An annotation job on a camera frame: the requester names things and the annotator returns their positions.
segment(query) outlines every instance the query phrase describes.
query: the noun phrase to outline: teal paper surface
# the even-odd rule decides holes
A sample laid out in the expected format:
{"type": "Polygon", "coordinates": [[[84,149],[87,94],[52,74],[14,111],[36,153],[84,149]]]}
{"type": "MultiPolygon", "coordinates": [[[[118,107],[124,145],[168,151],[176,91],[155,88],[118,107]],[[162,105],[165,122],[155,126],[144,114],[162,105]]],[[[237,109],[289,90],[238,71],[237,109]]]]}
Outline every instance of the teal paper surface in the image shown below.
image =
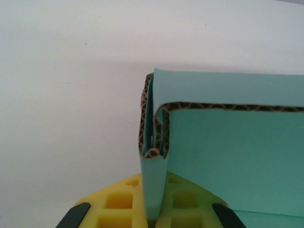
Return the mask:
{"type": "Polygon", "coordinates": [[[253,214],[265,217],[266,227],[290,220],[304,227],[296,225],[304,225],[304,76],[156,69],[151,77],[141,150],[148,220],[158,217],[166,171],[172,171],[223,198],[251,222],[248,228],[256,224],[253,214]],[[153,118],[165,127],[164,104],[174,102],[272,108],[171,110],[168,156],[163,129],[160,155],[144,158],[158,147],[153,118]]]}

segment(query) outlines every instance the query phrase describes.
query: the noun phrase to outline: square hole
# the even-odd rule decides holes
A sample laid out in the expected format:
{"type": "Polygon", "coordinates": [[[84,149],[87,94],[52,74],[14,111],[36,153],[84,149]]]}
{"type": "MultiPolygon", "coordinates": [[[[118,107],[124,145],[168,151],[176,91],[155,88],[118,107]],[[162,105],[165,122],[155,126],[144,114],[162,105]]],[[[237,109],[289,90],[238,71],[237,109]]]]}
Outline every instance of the square hole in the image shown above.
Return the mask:
{"type": "Polygon", "coordinates": [[[132,228],[132,216],[102,215],[98,228],[132,228]]]}
{"type": "Polygon", "coordinates": [[[171,184],[179,184],[180,183],[178,180],[176,180],[174,178],[169,178],[168,182],[171,183],[171,184]]]}
{"type": "Polygon", "coordinates": [[[203,228],[202,216],[174,216],[171,228],[203,228]]]}
{"type": "Polygon", "coordinates": [[[173,208],[197,208],[196,195],[189,191],[176,191],[173,193],[173,208]]]}
{"type": "Polygon", "coordinates": [[[139,184],[139,179],[134,179],[126,183],[126,185],[132,185],[133,187],[136,187],[139,184]]]}
{"type": "Polygon", "coordinates": [[[131,209],[133,207],[133,194],[130,192],[117,192],[108,196],[106,209],[131,209]]]}

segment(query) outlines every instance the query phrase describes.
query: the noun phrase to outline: white background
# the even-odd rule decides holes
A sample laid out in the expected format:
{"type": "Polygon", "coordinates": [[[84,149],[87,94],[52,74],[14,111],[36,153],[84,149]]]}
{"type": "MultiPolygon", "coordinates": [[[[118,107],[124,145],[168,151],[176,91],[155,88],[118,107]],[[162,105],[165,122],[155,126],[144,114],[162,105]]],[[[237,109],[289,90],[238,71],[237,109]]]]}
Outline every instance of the white background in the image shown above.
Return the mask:
{"type": "Polygon", "coordinates": [[[304,74],[304,6],[0,1],[1,228],[54,228],[78,199],[140,172],[154,67],[304,74]]]}

